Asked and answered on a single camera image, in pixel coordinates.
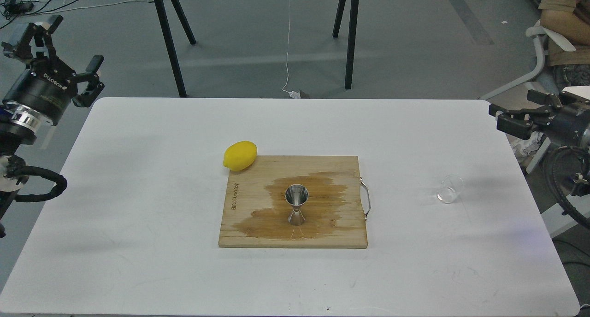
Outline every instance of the metal handle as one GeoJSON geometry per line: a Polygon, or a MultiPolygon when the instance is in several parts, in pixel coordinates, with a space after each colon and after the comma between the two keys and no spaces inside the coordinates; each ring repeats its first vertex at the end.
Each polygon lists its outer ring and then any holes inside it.
{"type": "Polygon", "coordinates": [[[369,212],[371,212],[371,195],[369,194],[369,188],[367,188],[367,186],[365,185],[363,178],[360,178],[360,186],[363,187],[367,191],[367,201],[369,201],[369,209],[367,210],[367,212],[365,212],[365,220],[367,220],[367,216],[369,215],[369,212]]]}

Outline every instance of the stainless steel jigger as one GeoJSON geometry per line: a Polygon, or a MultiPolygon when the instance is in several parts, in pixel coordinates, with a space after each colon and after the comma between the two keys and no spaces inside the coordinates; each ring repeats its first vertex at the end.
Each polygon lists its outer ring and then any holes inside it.
{"type": "Polygon", "coordinates": [[[285,198],[293,207],[293,211],[289,214],[289,223],[291,225],[299,226],[304,223],[305,218],[301,214],[301,206],[307,201],[308,197],[309,192],[302,185],[291,185],[285,191],[285,198]]]}

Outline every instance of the gray floor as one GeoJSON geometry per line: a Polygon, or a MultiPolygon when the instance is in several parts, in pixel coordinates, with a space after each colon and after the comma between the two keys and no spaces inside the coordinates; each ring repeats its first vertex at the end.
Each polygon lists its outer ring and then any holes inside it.
{"type": "MultiPolygon", "coordinates": [[[[47,8],[57,8],[54,0],[47,8]]],[[[96,6],[124,0],[81,0],[68,6],[96,6]]],[[[337,0],[181,0],[198,44],[191,46],[166,3],[186,91],[192,97],[286,98],[289,6],[289,83],[312,98],[476,99],[523,75],[534,57],[525,29],[539,12],[529,0],[360,0],[352,90],[345,90],[348,19],[341,38],[331,37],[337,0]]],[[[168,56],[153,4],[144,0],[62,13],[53,35],[58,55],[80,71],[92,55],[105,62],[101,97],[176,97],[168,56]]],[[[47,15],[20,18],[39,21],[47,15]]],[[[0,30],[8,40],[16,23],[0,30]]],[[[0,94],[23,71],[0,57],[0,94]]],[[[491,101],[521,108],[525,90],[514,88],[491,101]]],[[[56,128],[44,128],[18,154],[28,164],[59,171],[88,109],[70,106],[56,128]]],[[[541,211],[554,202],[539,174],[527,178],[541,211]]],[[[24,193],[48,189],[31,181],[24,193]]],[[[0,288],[27,239],[42,204],[14,203],[2,220],[0,288]]],[[[590,232],[575,227],[561,235],[590,252],[590,232]]],[[[588,256],[556,243],[563,261],[590,262],[588,256]]],[[[581,304],[590,303],[590,271],[567,265],[581,304]]],[[[590,316],[582,311],[581,316],[590,316]]]]}

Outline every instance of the glass cup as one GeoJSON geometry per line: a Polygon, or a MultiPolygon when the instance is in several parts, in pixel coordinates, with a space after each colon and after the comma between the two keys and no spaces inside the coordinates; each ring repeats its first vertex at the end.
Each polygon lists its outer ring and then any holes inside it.
{"type": "Polygon", "coordinates": [[[451,174],[442,180],[441,185],[437,189],[436,196],[443,203],[452,203],[463,192],[463,189],[465,189],[463,179],[460,176],[451,174]]]}

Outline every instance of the liquid spill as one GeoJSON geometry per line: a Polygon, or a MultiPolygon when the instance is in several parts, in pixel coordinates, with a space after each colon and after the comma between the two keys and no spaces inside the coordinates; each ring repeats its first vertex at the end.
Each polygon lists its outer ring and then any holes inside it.
{"type": "Polygon", "coordinates": [[[272,181],[264,187],[271,197],[272,207],[253,211],[251,218],[234,227],[248,237],[275,240],[304,240],[330,235],[341,219],[338,211],[346,204],[347,187],[335,185],[329,176],[330,172],[316,172],[272,181]],[[285,200],[285,190],[295,183],[304,185],[309,191],[309,198],[301,208],[305,223],[299,226],[287,221],[292,208],[285,200]]]}

